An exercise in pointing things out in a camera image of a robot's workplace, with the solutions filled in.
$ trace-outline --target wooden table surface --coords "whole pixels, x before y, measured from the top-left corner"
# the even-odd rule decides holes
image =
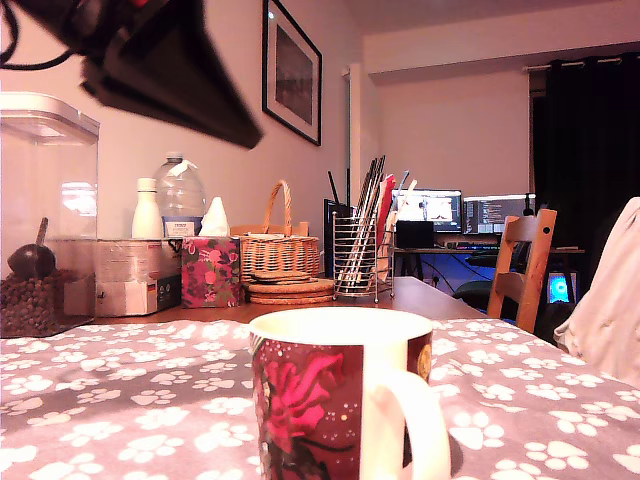
[[[94,323],[163,323],[173,320],[195,320],[210,322],[213,320],[234,320],[249,323],[259,315],[279,310],[290,310],[303,307],[344,307],[362,306],[388,308],[405,312],[417,313],[432,320],[450,320],[456,318],[487,318],[478,310],[469,307],[462,300],[453,297],[421,282],[415,277],[396,277],[395,297],[390,292],[379,295],[380,303],[373,302],[373,296],[364,298],[338,297],[336,301],[316,303],[313,305],[258,305],[246,303],[231,308],[182,308],[174,307],[152,315],[138,317],[98,318]]]

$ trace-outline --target black curtain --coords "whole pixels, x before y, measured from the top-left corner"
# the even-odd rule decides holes
[[[534,102],[536,205],[558,211],[553,244],[587,250],[588,287],[608,231],[640,195],[640,60],[552,62]]]

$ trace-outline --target basket handle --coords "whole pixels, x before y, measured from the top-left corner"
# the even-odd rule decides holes
[[[267,233],[269,230],[269,222],[271,221],[271,211],[273,210],[273,203],[276,200],[276,196],[278,195],[278,191],[282,187],[282,192],[284,193],[284,235],[285,237],[291,236],[291,191],[289,190],[289,185],[284,180],[278,181],[273,190],[271,191],[271,198],[269,199],[269,204],[267,205],[267,212],[264,216],[264,224],[262,225],[262,233]]]

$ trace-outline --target floral tissue box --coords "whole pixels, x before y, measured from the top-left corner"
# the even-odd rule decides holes
[[[186,237],[183,240],[183,307],[236,307],[241,291],[238,237]]]

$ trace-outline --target mug handle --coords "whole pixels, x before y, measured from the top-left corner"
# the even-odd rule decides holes
[[[382,376],[375,390],[374,396],[381,403],[393,403],[388,398],[391,393],[407,422],[413,461],[402,470],[401,478],[409,478],[413,470],[412,480],[449,480],[449,436],[438,398],[427,382],[414,373],[393,369]]]

